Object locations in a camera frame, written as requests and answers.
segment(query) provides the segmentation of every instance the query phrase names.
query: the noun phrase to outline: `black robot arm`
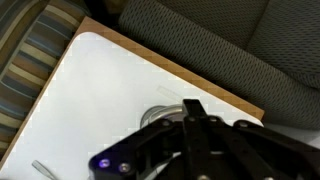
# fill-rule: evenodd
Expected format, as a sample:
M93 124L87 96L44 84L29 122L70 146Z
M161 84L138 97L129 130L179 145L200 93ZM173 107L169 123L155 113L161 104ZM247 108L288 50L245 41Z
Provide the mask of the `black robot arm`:
M183 121L155 121L94 156L92 180L318 180L320 151L245 120L233 127L183 100Z

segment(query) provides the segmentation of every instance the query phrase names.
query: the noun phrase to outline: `striped cushion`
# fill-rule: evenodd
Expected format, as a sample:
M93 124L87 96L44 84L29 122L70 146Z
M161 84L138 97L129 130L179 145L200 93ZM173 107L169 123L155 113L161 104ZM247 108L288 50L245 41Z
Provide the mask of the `striped cushion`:
M0 0L0 156L84 16L81 0Z

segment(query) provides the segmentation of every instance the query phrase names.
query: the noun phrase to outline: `textured fabric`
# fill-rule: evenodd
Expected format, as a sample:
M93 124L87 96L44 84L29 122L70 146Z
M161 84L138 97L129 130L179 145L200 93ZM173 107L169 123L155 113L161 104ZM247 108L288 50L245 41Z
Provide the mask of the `textured fabric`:
M320 93L166 8L130 1L122 31L265 110L266 122L320 128Z
M245 49L269 0L158 0L167 8Z
M248 51L320 89L320 1L271 0Z
M88 15L79 1L0 0L0 155Z

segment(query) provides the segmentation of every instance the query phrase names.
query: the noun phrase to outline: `white table surface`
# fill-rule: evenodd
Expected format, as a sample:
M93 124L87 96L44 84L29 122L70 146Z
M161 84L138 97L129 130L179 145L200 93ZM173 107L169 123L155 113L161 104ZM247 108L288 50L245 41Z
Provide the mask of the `white table surface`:
M45 180L38 160L61 180L86 180L88 161L139 129L154 105L197 98L208 114L232 125L253 116L94 33L67 51L11 154L0 179Z

